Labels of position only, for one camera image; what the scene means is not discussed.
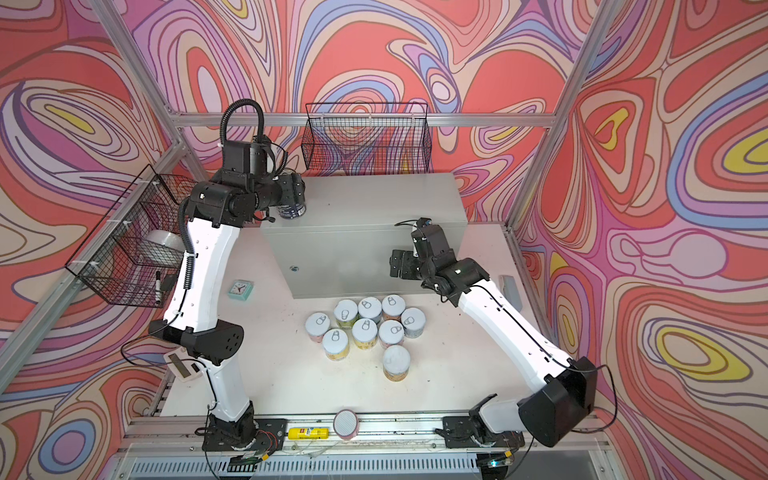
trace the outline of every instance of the black wire mesh basket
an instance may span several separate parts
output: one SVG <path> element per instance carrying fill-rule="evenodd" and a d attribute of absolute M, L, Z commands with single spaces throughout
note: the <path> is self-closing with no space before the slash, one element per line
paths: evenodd
<path fill-rule="evenodd" d="M 177 212 L 195 182 L 180 175 L 154 174 L 148 182 L 141 177 L 122 196 L 131 188 L 143 189 L 125 216 L 106 220 L 118 202 L 104 215 L 104 227 L 116 223 L 106 241 L 87 260 L 73 260 L 91 235 L 86 237 L 67 270 L 111 305 L 158 308 L 165 304 L 184 259 Z"/>
<path fill-rule="evenodd" d="M 306 169 L 315 175 L 425 174 L 432 159 L 428 112 L 417 101 L 306 104 Z"/>

